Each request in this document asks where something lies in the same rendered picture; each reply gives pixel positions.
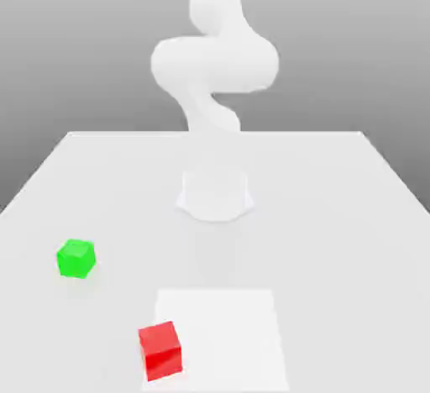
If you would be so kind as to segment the small green cube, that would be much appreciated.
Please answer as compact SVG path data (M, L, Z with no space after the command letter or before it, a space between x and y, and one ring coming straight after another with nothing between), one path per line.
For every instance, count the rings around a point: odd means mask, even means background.
M57 251L56 261L62 276L85 279L97 261L94 243L70 238Z

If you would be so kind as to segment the small red cube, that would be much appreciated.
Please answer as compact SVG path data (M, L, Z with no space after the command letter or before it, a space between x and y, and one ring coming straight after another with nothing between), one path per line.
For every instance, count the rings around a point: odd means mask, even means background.
M181 343L172 321L138 331L147 381L182 372Z

